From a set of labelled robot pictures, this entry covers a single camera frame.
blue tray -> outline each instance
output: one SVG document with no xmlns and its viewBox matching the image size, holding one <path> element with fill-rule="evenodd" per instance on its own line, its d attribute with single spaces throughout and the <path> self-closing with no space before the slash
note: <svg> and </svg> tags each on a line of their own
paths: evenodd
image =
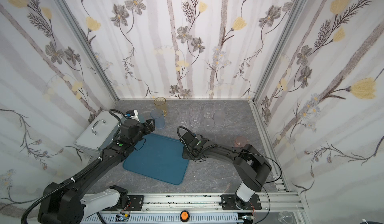
<svg viewBox="0 0 384 224">
<path fill-rule="evenodd" d="M 145 145 L 144 140 L 136 144 L 137 151 L 125 159 L 124 169 L 174 185 L 183 182 L 188 166 L 188 160 L 182 157 L 183 144 L 177 139 L 153 133 L 144 138 L 147 140 Z"/>
</svg>

floral wallpaper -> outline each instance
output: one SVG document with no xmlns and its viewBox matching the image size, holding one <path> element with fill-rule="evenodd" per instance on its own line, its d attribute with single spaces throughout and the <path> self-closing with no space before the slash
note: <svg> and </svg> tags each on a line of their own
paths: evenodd
<svg viewBox="0 0 384 224">
<path fill-rule="evenodd" d="M 0 219 L 19 223 L 88 164 L 73 142 L 114 101 L 53 0 L 0 0 L 0 23 Z"/>
<path fill-rule="evenodd" d="M 295 0 L 65 0 L 120 98 L 253 98 Z"/>
<path fill-rule="evenodd" d="M 257 106 L 313 224 L 382 222 L 384 0 L 308 0 Z"/>
</svg>

chrome handle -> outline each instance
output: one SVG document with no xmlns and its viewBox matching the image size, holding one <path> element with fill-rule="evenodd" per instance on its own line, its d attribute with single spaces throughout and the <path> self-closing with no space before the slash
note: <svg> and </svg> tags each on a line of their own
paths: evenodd
<svg viewBox="0 0 384 224">
<path fill-rule="evenodd" d="M 103 121 L 104 123 L 106 123 L 106 122 L 105 122 L 104 120 L 102 120 L 102 119 L 96 121 L 95 124 L 94 124 L 93 127 L 92 127 L 92 133 L 93 133 L 94 135 L 97 134 L 97 131 L 93 131 L 93 129 L 95 128 L 95 126 L 97 125 L 97 123 L 99 123 L 99 121 Z"/>
</svg>

marble surface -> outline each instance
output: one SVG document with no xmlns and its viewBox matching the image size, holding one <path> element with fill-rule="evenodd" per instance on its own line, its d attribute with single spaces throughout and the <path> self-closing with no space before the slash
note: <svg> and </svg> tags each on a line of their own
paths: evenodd
<svg viewBox="0 0 384 224">
<path fill-rule="evenodd" d="M 204 105 L 213 104 L 213 101 L 167 101 L 166 127 L 162 130 L 155 130 L 154 133 L 178 139 L 176 133 L 176 127 L 178 126 L 177 108 L 180 105 L 189 106 L 193 102 L 201 105 L 202 118 L 204 118 Z M 118 101 L 115 109 L 122 112 L 136 109 L 145 119 L 150 119 L 150 113 L 155 109 L 155 106 L 152 100 Z M 207 132 L 201 123 L 198 128 L 195 130 L 191 128 L 191 130 L 197 134 L 202 134 L 205 138 L 214 140 L 217 144 L 227 146 L 233 146 L 237 136 L 244 136 L 249 144 L 252 144 L 261 154 L 265 154 L 248 102 L 225 101 L 225 111 L 227 115 L 222 126 L 215 126 L 211 131 Z M 184 180 L 177 186 L 126 171 L 123 169 L 122 163 L 120 163 L 96 182 L 88 192 L 99 193 L 109 186 L 118 185 L 126 188 L 128 193 L 233 193 L 240 183 L 241 179 L 231 164 L 214 159 L 207 159 L 207 161 L 201 163 L 189 161 Z M 267 192 L 276 192 L 274 183 L 265 184 L 264 188 Z"/>
</svg>

glass cup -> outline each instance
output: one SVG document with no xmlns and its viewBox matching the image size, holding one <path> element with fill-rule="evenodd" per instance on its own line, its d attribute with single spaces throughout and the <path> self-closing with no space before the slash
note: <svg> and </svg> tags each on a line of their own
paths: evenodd
<svg viewBox="0 0 384 224">
<path fill-rule="evenodd" d="M 177 125 L 184 126 L 185 128 L 189 127 L 189 118 L 187 114 L 182 114 L 177 117 Z"/>
<path fill-rule="evenodd" d="M 153 103 L 157 109 L 163 110 L 164 116 L 167 115 L 167 100 L 164 97 L 157 97 Z"/>
<path fill-rule="evenodd" d="M 179 111 L 180 115 L 189 115 L 189 106 L 181 105 L 177 110 Z"/>
<path fill-rule="evenodd" d="M 206 104 L 204 106 L 204 117 L 205 118 L 212 118 L 215 113 L 215 106 L 212 104 Z"/>
<path fill-rule="evenodd" d="M 205 118 L 203 121 L 204 130 L 210 131 L 214 127 L 215 121 L 212 118 Z"/>
<path fill-rule="evenodd" d="M 225 119 L 225 112 L 220 110 L 215 111 L 214 117 L 215 117 L 215 124 L 217 126 L 221 126 Z"/>
<path fill-rule="evenodd" d="M 214 102 L 215 110 L 217 111 L 223 111 L 225 103 L 223 101 L 215 101 Z"/>
<path fill-rule="evenodd" d="M 201 110 L 201 107 L 200 107 L 200 105 L 199 104 L 191 104 L 190 106 L 189 106 L 189 113 L 200 113 L 200 110 Z"/>
<path fill-rule="evenodd" d="M 166 121 L 164 119 L 163 110 L 155 109 L 151 111 L 151 117 L 155 119 L 156 129 L 163 129 L 166 126 Z"/>
<path fill-rule="evenodd" d="M 198 113 L 198 112 L 192 112 L 190 120 L 191 120 L 191 126 L 193 128 L 199 127 L 200 126 L 200 121 L 201 121 L 201 114 Z"/>
</svg>

